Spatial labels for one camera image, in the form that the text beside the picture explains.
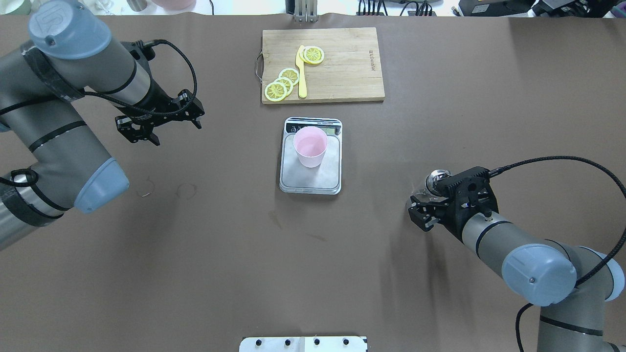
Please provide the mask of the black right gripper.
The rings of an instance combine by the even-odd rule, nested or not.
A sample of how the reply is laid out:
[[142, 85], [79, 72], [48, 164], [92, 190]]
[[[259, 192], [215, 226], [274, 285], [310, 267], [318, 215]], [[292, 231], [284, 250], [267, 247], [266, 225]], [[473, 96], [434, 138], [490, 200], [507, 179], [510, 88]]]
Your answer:
[[431, 202], [428, 195], [411, 195], [408, 200], [410, 219], [422, 231], [430, 231], [437, 223], [445, 227], [458, 240], [462, 240], [465, 211], [455, 200]]

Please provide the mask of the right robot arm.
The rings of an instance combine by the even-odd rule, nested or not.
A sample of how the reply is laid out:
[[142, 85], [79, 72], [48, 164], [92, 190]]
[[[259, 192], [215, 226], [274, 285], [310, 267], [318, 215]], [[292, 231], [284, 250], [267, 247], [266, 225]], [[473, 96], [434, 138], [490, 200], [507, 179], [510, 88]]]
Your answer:
[[624, 344], [604, 340], [606, 303], [625, 289], [615, 259], [585, 283], [607, 255], [584, 246], [538, 239], [500, 214], [478, 213], [461, 230], [462, 244], [528, 303], [538, 306], [539, 352], [623, 352]]

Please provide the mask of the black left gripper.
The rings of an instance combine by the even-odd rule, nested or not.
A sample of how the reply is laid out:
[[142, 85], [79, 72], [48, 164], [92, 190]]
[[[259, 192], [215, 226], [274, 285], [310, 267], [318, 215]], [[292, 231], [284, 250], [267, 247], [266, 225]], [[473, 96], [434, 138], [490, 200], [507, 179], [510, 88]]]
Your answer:
[[163, 89], [151, 89], [146, 99], [141, 101], [139, 109], [119, 108], [122, 115], [115, 118], [117, 131], [127, 140], [148, 141], [160, 146], [154, 128], [168, 122], [191, 122], [197, 129], [202, 129], [201, 118], [205, 109], [199, 98], [192, 97], [190, 90], [184, 89], [172, 98]]

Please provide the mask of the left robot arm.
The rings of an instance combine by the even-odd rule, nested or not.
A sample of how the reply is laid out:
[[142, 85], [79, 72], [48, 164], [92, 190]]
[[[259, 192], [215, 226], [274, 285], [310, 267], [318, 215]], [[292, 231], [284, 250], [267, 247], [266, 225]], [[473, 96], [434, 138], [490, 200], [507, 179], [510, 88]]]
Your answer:
[[167, 40], [120, 42], [78, 0], [50, 0], [28, 23], [29, 40], [1, 58], [1, 131], [13, 132], [36, 162], [1, 178], [1, 248], [62, 218], [94, 212], [129, 187], [118, 161], [72, 106], [92, 96], [119, 110], [129, 142], [159, 145], [154, 129], [191, 122], [205, 110], [193, 90], [170, 97], [149, 62]]

